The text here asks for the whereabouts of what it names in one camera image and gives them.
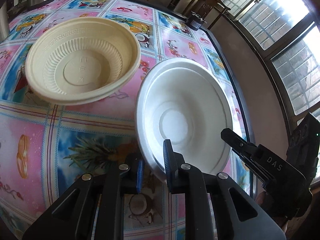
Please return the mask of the right hand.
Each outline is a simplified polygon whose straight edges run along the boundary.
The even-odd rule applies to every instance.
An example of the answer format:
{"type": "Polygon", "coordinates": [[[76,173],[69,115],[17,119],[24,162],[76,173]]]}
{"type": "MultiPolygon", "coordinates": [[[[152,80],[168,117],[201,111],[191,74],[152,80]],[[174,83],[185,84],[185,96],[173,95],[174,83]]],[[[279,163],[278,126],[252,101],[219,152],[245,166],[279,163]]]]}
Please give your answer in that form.
{"type": "Polygon", "coordinates": [[[294,201],[287,195],[272,195],[266,191],[258,194],[255,202],[275,221],[284,233],[289,220],[297,214],[294,201]]]}

